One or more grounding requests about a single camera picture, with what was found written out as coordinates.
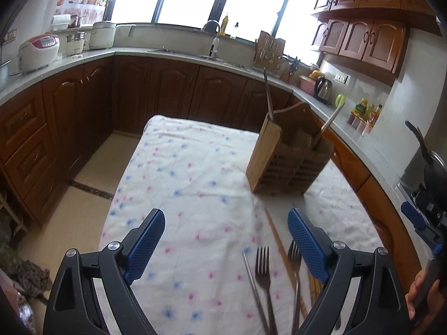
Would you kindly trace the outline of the wooden chopstick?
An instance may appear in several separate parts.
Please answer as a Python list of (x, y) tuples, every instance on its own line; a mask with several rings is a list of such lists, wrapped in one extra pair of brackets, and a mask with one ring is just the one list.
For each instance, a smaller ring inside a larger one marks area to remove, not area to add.
[[(292, 264), (289, 261), (289, 258), (288, 258), (287, 254), (286, 254), (286, 251), (284, 249), (283, 243), (281, 241), (280, 235), (279, 235), (279, 233), (278, 233), (278, 231), (277, 231), (277, 229), (276, 229), (276, 227), (274, 225), (274, 221), (272, 220), (270, 213), (268, 212), (267, 209), (265, 209), (264, 211), (266, 213), (267, 220), (268, 220), (270, 228), (272, 230), (272, 233), (273, 233), (273, 236), (274, 236), (274, 240), (277, 243), (278, 251), (279, 251), (280, 256), (281, 256), (281, 258), (283, 260), (283, 264), (284, 264), (284, 266), (286, 268), (286, 273), (287, 273), (287, 275), (289, 277), (290, 283), (291, 283), (291, 285), (292, 285), (292, 287), (294, 289), (295, 294), (297, 294), (298, 292), (297, 292), (297, 289), (296, 289), (296, 285), (297, 285), (296, 274), (293, 271)], [(298, 296), (298, 304), (299, 304), (299, 306), (298, 306), (299, 307), (299, 314), (303, 315), (303, 318), (306, 319), (306, 317), (308, 315), (308, 311), (307, 311), (305, 302), (304, 302), (304, 300), (303, 300), (301, 295)]]
[(308, 271), (309, 289), (311, 294), (312, 306), (317, 302), (317, 299), (323, 289), (322, 283), (315, 278), (310, 271)]

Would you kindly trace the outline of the steel fork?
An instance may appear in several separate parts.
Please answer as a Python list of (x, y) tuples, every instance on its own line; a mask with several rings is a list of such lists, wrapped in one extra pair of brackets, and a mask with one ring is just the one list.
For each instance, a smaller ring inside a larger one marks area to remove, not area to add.
[(299, 271), (301, 267), (301, 252), (296, 242), (293, 240), (289, 246), (288, 259), (291, 264), (294, 278), (295, 278), (295, 299), (294, 299), (294, 311), (293, 311), (293, 324), (291, 334), (294, 335), (298, 332), (299, 318), (300, 318), (300, 301), (301, 301), (301, 288)]
[(259, 247), (256, 252), (255, 278), (267, 297), (267, 310), (270, 334), (278, 334), (277, 324), (274, 315), (273, 303), (270, 295), (270, 249), (269, 247)]

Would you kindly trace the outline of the steel chopstick diagonal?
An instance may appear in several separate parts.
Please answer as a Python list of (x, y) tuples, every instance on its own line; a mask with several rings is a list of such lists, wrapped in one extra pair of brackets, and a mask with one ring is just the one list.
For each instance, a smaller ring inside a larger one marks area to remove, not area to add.
[(262, 307), (262, 304), (261, 304), (261, 300), (260, 300), (260, 297), (259, 297), (259, 294), (258, 294), (258, 290), (257, 290), (257, 287), (255, 285), (255, 279), (254, 279), (253, 274), (251, 273), (249, 261), (247, 259), (245, 251), (242, 251), (242, 257), (243, 257), (243, 260), (244, 260), (244, 263), (245, 263), (247, 274), (249, 276), (249, 283), (250, 283), (250, 286), (251, 286), (251, 291), (252, 291), (252, 294), (253, 294), (253, 297), (254, 297), (254, 300), (255, 300), (255, 305), (256, 305), (256, 307), (258, 309), (258, 313), (259, 313), (259, 317), (261, 319), (262, 327), (264, 328), (264, 333), (269, 335), (270, 334), (270, 329), (269, 329), (269, 326), (267, 324), (267, 319), (265, 318), (265, 314), (264, 314), (264, 310), (263, 310), (263, 307)]

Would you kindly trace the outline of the black wok on stove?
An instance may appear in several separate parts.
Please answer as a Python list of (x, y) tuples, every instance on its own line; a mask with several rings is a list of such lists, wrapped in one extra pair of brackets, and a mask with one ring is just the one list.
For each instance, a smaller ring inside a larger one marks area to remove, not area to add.
[(435, 151), (427, 149), (424, 137), (417, 127), (408, 120), (405, 121), (405, 125), (415, 135), (420, 145), (421, 155), (425, 161), (425, 188), (430, 192), (436, 202), (441, 202), (446, 199), (446, 164)]

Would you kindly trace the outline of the grey stone countertop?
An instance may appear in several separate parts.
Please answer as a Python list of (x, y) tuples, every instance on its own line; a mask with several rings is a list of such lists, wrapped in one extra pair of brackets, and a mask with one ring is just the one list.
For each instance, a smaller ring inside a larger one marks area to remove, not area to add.
[[(211, 61), (206, 58), (187, 54), (176, 54), (173, 52), (163, 52), (157, 49), (140, 48), (118, 48), (85, 51), (80, 58), (58, 58), (49, 66), (41, 68), (35, 72), (17, 74), (8, 79), (6, 88), (1, 91), (1, 104), (5, 104), (23, 90), (31, 85), (41, 82), (57, 73), (77, 67), (91, 61), (97, 61), (110, 57), (139, 57), (139, 58), (160, 58), (174, 61), (182, 61), (199, 66), (209, 67), (220, 72), (230, 73), (235, 76), (242, 76), (246, 79), (264, 81), (261, 72), (246, 67), (242, 69), (225, 61)], [(352, 126), (348, 125), (344, 116), (335, 119), (331, 124), (331, 129), (339, 136), (346, 146), (363, 162), (370, 174), (377, 180), (378, 185), (385, 192), (389, 200), (400, 210), (401, 192), (397, 188), (400, 182), (399, 175), (390, 168), (387, 160), (374, 149), (372, 135), (361, 135)]]

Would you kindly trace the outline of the spice rack with bottles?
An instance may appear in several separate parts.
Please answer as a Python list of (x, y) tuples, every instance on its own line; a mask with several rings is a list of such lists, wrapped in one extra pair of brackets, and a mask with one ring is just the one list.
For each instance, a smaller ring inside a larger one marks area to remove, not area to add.
[(382, 109), (382, 104), (375, 106), (366, 98), (362, 98), (351, 110), (347, 123), (360, 135), (368, 135), (375, 126)]

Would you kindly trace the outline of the wooden utensil holder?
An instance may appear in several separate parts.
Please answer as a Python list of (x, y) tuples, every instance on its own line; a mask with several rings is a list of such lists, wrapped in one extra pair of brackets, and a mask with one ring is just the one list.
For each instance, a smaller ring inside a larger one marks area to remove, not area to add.
[(320, 134), (312, 109), (298, 103), (264, 119), (246, 169), (253, 193), (303, 194), (334, 154)]

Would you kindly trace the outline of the white floral tablecloth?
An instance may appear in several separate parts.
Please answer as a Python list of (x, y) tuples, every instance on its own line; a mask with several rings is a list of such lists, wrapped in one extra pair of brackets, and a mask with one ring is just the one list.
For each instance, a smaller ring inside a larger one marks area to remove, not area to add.
[(274, 240), (285, 251), (287, 216), (298, 208), (333, 240), (371, 252), (381, 245), (343, 174), (328, 163), (304, 194), (253, 194), (246, 167), (257, 141), (250, 131), (154, 116), (127, 165), (100, 244), (122, 240), (152, 209), (165, 229), (132, 289), (158, 334), (262, 334), (242, 251), (250, 269), (270, 249), (270, 294), (280, 334), (291, 331), (294, 289)]

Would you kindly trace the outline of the pink container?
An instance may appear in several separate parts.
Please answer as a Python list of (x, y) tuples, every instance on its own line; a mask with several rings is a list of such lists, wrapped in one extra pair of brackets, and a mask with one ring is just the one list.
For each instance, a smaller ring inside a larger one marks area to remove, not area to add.
[(316, 81), (308, 76), (300, 76), (299, 88), (308, 95), (314, 94)]

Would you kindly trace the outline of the white red rice cooker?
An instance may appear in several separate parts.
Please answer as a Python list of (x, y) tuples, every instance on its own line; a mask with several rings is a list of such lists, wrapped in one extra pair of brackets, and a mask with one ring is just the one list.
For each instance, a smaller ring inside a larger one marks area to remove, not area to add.
[(33, 36), (18, 49), (18, 69), (28, 73), (51, 64), (58, 55), (60, 40), (55, 34)]

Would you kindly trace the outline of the small white appliance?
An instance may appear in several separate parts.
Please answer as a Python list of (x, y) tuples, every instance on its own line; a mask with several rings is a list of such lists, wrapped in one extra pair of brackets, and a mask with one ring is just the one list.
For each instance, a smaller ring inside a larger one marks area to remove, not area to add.
[(67, 56), (78, 55), (83, 52), (85, 33), (83, 31), (75, 32), (67, 36), (65, 53)]

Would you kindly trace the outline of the chrome sink faucet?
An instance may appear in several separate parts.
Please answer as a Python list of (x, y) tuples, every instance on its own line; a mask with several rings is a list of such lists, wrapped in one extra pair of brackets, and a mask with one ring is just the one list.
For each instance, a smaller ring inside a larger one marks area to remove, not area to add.
[(209, 25), (214, 25), (217, 28), (217, 30), (215, 31), (214, 39), (213, 39), (211, 47), (210, 47), (210, 51), (208, 53), (208, 58), (211, 60), (215, 60), (217, 58), (217, 52), (218, 52), (218, 47), (219, 47), (219, 43), (220, 43), (221, 27), (220, 27), (220, 24), (218, 21), (208, 20), (207, 23), (202, 28), (202, 31), (206, 31), (206, 29)]

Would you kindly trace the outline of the yellow dish soap bottle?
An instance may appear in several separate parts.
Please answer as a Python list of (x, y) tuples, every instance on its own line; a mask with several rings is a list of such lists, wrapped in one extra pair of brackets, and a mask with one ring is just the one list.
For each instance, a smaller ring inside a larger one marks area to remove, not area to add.
[(228, 21), (229, 17), (226, 15), (222, 20), (222, 24), (220, 25), (220, 36), (225, 36)]

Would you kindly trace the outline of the kitchen window frame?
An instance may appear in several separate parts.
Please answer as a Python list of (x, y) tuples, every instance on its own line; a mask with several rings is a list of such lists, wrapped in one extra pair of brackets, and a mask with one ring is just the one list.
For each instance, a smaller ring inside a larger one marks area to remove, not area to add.
[(225, 33), (255, 40), (261, 31), (280, 35), (295, 17), (312, 15), (312, 0), (114, 0), (107, 19), (202, 28), (225, 23)]

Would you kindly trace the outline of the wall power outlet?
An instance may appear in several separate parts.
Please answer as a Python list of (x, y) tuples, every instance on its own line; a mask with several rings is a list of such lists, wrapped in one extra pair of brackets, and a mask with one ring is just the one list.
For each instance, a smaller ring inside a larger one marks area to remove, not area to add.
[(4, 44), (10, 43), (14, 41), (16, 37), (17, 37), (17, 30), (16, 29), (11, 30), (5, 34), (3, 43)]

